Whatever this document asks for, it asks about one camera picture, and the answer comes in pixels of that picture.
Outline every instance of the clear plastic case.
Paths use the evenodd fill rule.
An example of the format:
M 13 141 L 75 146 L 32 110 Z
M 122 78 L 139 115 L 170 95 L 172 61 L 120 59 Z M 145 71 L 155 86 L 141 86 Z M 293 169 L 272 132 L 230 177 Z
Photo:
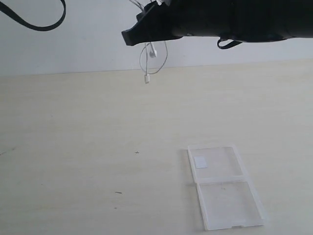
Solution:
M 206 230 L 264 225 L 264 207 L 234 145 L 188 147 Z

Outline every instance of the beige table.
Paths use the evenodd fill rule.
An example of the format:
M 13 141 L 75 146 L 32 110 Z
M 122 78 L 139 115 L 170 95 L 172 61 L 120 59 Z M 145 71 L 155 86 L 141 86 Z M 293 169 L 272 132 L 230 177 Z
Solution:
M 0 78 L 0 234 L 313 234 L 312 68 Z M 186 148 L 212 141 L 237 145 L 269 225 L 203 231 Z

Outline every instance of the white label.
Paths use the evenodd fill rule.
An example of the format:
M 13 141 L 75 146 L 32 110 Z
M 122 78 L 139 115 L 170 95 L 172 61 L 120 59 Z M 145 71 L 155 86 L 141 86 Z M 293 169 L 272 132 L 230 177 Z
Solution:
M 196 168 L 207 168 L 207 164 L 204 157 L 195 157 Z

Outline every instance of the table surface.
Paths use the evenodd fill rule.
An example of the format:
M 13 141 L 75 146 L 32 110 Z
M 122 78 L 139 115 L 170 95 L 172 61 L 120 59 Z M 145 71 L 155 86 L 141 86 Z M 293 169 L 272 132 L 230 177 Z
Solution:
M 0 234 L 312 234 L 312 65 L 0 78 Z M 204 231 L 186 149 L 220 141 L 266 226 Z

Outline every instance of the black strap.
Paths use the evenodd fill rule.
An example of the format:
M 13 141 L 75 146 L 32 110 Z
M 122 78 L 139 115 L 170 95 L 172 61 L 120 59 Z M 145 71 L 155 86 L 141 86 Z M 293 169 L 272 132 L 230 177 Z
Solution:
M 238 41 L 232 41 L 230 43 L 228 43 L 227 45 L 225 46 L 221 46 L 220 43 L 221 42 L 224 42 L 225 40 L 223 39 L 219 39 L 218 42 L 217 42 L 217 46 L 219 47 L 219 49 L 222 49 L 222 50 L 225 50 L 225 49 L 230 49 L 232 47 L 235 47 L 235 46 L 238 46 L 239 44 L 241 44 L 242 42 L 238 42 Z
M 54 24 L 49 25 L 49 26 L 42 26 L 42 27 L 40 27 L 40 26 L 35 26 L 35 25 L 30 24 L 30 23 L 27 23 L 18 14 L 16 14 L 14 11 L 12 11 L 10 7 L 5 5 L 1 1 L 0 1 L 0 11 L 2 11 L 5 15 L 10 17 L 11 19 L 15 20 L 17 23 L 19 23 L 19 24 L 21 24 L 21 25 L 23 25 L 23 26 L 25 26 L 27 28 L 33 29 L 35 31 L 50 31 L 50 30 L 53 30 L 53 29 L 59 27 L 60 24 L 62 24 L 62 22 L 64 21 L 65 15 L 67 14 L 67 6 L 66 6 L 66 3 L 65 3 L 65 0 L 60 0 L 60 1 L 61 1 L 62 5 L 63 5 L 63 8 L 64 8 L 63 15 L 57 21 L 57 23 L 54 23 Z

